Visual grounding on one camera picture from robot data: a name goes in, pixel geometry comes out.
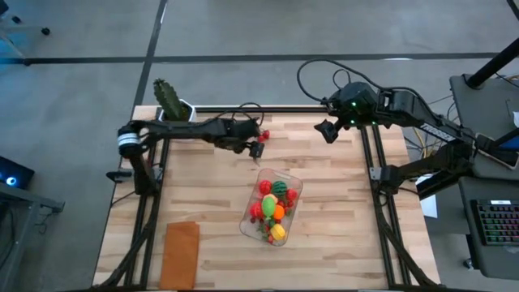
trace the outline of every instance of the orange towel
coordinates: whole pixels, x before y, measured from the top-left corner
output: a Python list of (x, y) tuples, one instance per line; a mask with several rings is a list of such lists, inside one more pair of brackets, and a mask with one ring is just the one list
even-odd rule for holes
[(200, 227), (194, 222), (168, 224), (159, 289), (191, 290), (195, 287)]

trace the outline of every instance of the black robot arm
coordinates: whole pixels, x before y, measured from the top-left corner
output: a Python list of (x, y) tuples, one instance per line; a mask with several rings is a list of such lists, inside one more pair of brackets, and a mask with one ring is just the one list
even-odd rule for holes
[[(141, 131), (147, 133), (139, 136)], [(146, 163), (143, 153), (162, 139), (199, 139), (217, 148), (241, 153), (246, 148), (249, 156), (260, 158), (264, 144), (250, 138), (260, 135), (255, 118), (238, 121), (233, 118), (210, 118), (203, 122), (130, 121), (118, 130), (119, 154), (128, 159), (134, 170), (135, 193), (154, 195), (157, 180), (152, 167)]]

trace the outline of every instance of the wooden tabletop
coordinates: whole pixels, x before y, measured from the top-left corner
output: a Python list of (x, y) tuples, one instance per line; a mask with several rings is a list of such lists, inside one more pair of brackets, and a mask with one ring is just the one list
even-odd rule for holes
[[(138, 106), (134, 119), (152, 119), (155, 112), (156, 106)], [(179, 221), (200, 225), (198, 289), (386, 288), (360, 132), (341, 131), (334, 144), (326, 144), (313, 128), (324, 118), (330, 120), (324, 114), (265, 114), (262, 128), (270, 130), (271, 138), (260, 166), (248, 153), (237, 155), (202, 141), (171, 141), (148, 288), (158, 287), (166, 225)], [(381, 136), (388, 164), (409, 161), (400, 127), (383, 128)], [(371, 148), (376, 153), (372, 141)], [(238, 228), (263, 168), (303, 182), (283, 247), (249, 238)], [(119, 184), (114, 200), (130, 191), (133, 182)], [(418, 197), (401, 191), (395, 201), (405, 247), (429, 278), (439, 282)], [(133, 195), (111, 209), (94, 284), (103, 282), (126, 254), (138, 203)], [(401, 283), (393, 249), (391, 257)]]

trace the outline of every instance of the rgb keyboard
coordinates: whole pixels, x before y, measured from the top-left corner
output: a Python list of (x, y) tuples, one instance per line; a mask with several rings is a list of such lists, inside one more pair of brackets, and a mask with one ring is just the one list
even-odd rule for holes
[(519, 200), (474, 200), (472, 203), (484, 245), (519, 246)]

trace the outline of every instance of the gray floor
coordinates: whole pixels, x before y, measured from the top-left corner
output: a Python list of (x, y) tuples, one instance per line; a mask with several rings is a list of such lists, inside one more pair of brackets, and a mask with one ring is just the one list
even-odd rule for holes
[[(29, 24), (48, 26), (13, 39), (32, 57), (143, 57), (159, 0), (11, 1)], [(225, 54), (389, 54), (496, 52), (517, 37), (519, 22), (505, 1), (487, 0), (170, 0), (157, 56)], [(0, 44), (0, 57), (14, 56)], [(487, 60), (355, 61), (348, 65), (382, 85), (416, 88), (428, 101), (450, 94), (448, 77), (474, 72)], [(311, 104), (298, 89), (300, 62), (153, 64), (144, 104), (156, 104), (155, 78), (164, 78), (196, 105)], [(117, 166), (116, 129), (131, 114), (143, 69), (134, 64), (0, 67), (0, 155), (36, 171), (32, 189), (66, 201), (34, 232), (16, 289), (55, 291), (92, 282)], [(317, 96), (334, 91), (333, 67), (302, 75)], [(514, 62), (501, 71), (519, 72)], [(344, 76), (339, 83), (346, 81)], [(432, 109), (446, 113), (452, 99)], [(415, 140), (411, 130), (405, 133)], [(410, 151), (412, 158), (418, 153)], [(431, 232), (444, 284), (510, 291), (515, 281), (487, 279), (461, 267), (464, 238)]]

